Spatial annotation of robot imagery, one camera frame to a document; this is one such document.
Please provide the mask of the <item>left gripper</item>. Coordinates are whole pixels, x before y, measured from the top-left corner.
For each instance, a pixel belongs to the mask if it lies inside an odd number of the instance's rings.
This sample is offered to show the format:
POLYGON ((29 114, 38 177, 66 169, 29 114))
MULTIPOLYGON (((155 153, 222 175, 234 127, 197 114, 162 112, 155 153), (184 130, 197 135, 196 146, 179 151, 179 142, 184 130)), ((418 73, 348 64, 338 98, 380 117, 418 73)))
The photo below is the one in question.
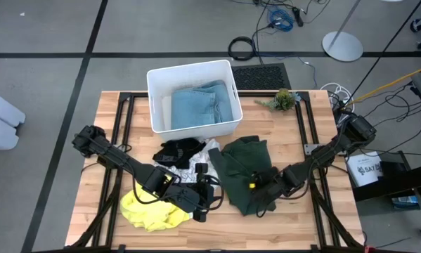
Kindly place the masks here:
POLYGON ((212 178, 207 164, 196 164, 195 183, 173 183, 167 189, 167 200, 186 213, 191 213, 197 222, 205 222, 211 204, 215 202, 212 178))

